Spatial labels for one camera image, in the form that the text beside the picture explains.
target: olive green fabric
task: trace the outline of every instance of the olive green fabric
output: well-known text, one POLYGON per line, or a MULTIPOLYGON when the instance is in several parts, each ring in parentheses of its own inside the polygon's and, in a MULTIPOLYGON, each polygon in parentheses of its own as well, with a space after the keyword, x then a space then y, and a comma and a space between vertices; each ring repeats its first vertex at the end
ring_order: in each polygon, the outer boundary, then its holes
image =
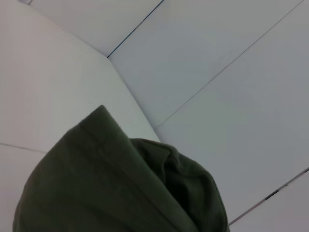
POLYGON ((128 139, 104 106, 29 177, 14 232, 227 232, 212 176, 169 145, 128 139))

